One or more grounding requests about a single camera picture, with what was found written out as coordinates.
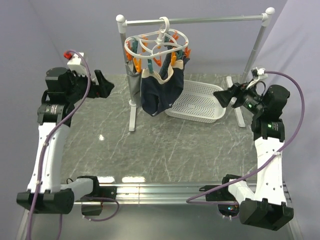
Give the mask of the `navy blue underwear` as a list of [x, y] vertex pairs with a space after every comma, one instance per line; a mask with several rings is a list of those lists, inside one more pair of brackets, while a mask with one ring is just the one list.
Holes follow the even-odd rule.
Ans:
[[158, 72], [142, 70], [141, 106], [147, 114], [154, 117], [172, 107], [184, 89], [184, 70], [188, 61], [188, 58], [180, 59], [173, 66], [169, 65], [164, 79]]

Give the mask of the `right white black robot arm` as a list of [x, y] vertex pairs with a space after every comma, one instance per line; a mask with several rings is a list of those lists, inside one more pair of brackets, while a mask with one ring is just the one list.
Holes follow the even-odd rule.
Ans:
[[287, 205], [282, 170], [285, 125], [281, 115], [290, 92], [274, 84], [260, 95], [248, 83], [235, 83], [213, 95], [223, 108], [235, 98], [233, 108], [244, 107], [252, 113], [251, 130], [258, 170], [255, 191], [244, 178], [227, 174], [219, 192], [224, 200], [237, 203], [242, 224], [278, 231], [294, 217], [293, 208]]

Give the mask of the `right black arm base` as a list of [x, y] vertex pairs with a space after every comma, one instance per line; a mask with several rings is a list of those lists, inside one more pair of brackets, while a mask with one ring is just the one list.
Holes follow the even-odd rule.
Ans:
[[218, 212], [223, 217], [231, 219], [238, 218], [240, 213], [240, 204], [235, 196], [229, 192], [229, 187], [223, 187], [205, 195], [207, 202], [217, 202]]

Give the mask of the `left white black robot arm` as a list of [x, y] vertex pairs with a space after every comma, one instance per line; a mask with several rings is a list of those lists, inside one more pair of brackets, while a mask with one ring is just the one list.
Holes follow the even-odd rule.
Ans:
[[103, 197], [97, 176], [83, 175], [67, 184], [60, 182], [61, 164], [69, 135], [75, 104], [85, 98], [107, 98], [113, 88], [101, 70], [96, 81], [75, 70], [55, 67], [46, 72], [47, 89], [37, 110], [38, 149], [27, 190], [19, 192], [16, 202], [33, 214], [69, 214], [74, 202], [96, 201]]

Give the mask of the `white round clip hanger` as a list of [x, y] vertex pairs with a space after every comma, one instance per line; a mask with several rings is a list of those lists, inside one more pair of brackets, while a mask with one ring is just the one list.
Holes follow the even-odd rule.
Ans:
[[137, 73], [143, 70], [143, 60], [147, 61], [147, 68], [153, 73], [153, 64], [158, 67], [164, 65], [164, 58], [170, 55], [169, 63], [174, 66], [178, 60], [189, 58], [188, 37], [179, 30], [170, 27], [167, 17], [159, 18], [163, 24], [157, 31], [128, 37], [123, 44], [127, 60], [133, 64]]

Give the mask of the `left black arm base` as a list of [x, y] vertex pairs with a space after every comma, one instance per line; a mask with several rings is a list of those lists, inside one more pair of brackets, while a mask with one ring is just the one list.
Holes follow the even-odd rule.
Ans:
[[100, 216], [104, 208], [104, 203], [114, 203], [116, 196], [116, 186], [100, 186], [97, 193], [85, 195], [80, 199], [82, 215], [85, 217]]

